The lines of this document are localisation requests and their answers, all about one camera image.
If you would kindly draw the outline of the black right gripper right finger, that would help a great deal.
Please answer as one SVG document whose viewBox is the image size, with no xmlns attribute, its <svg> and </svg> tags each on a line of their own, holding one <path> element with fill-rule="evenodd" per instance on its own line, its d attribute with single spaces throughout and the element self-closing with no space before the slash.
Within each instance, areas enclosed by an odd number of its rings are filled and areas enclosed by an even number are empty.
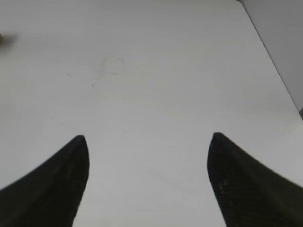
<svg viewBox="0 0 303 227">
<path fill-rule="evenodd" d="M 212 136 L 207 172 L 228 227 L 301 227 L 303 189 L 257 161 L 220 132 Z"/>
</svg>

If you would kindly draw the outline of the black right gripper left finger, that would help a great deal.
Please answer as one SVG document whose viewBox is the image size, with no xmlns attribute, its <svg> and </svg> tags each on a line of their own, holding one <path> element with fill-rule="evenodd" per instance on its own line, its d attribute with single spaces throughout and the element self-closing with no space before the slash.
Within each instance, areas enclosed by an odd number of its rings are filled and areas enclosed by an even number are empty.
<svg viewBox="0 0 303 227">
<path fill-rule="evenodd" d="M 2 227 L 71 227 L 89 177 L 89 150 L 77 135 L 0 191 Z"/>
</svg>

